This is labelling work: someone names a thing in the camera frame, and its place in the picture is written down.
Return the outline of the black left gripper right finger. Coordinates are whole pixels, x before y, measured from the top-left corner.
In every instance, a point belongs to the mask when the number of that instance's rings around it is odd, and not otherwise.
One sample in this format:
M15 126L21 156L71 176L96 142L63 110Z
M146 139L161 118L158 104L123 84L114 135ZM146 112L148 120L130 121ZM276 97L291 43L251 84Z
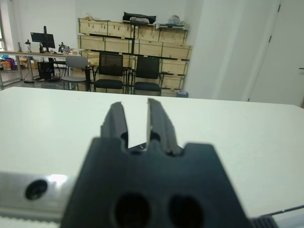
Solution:
M161 151L167 155L181 155L175 128L161 103L148 98L147 147L156 141Z

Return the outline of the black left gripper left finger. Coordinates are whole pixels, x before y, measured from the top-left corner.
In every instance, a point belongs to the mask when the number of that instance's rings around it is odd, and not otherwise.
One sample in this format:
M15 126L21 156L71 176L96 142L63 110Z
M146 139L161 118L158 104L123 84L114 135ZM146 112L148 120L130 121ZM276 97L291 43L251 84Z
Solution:
M110 106L101 126L101 137L119 139L123 147L128 149L128 127L121 102L115 102Z

